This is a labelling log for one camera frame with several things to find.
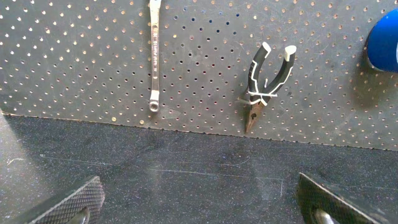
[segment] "blue cylinder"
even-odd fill
[[[385,15],[368,37],[371,65],[387,72],[398,72],[398,9]]]

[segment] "pliers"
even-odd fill
[[[266,42],[263,42],[260,49],[257,51],[250,65],[248,76],[249,82],[247,89],[250,94],[250,100],[248,102],[250,104],[250,112],[246,120],[246,133],[250,131],[261,116],[263,107],[267,106],[272,97],[278,96],[276,93],[280,90],[282,85],[286,83],[293,68],[296,50],[297,48],[294,45],[285,48],[284,62],[279,73],[269,85],[267,85],[268,79],[266,78],[266,82],[262,90],[259,89],[260,68],[262,63],[270,54],[271,48]]]

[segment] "wrench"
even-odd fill
[[[152,36],[152,89],[149,109],[159,111],[159,9],[162,0],[150,0],[150,32]]]

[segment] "pegboard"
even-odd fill
[[[369,68],[366,37],[397,7],[372,1],[162,1],[160,111],[148,108],[149,1],[21,1],[0,7],[5,113],[198,133],[398,149],[396,77]],[[260,44],[291,77],[244,133],[239,100]]]

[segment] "blue object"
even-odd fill
[[[385,15],[368,37],[369,62],[387,72],[398,72],[398,9]]]

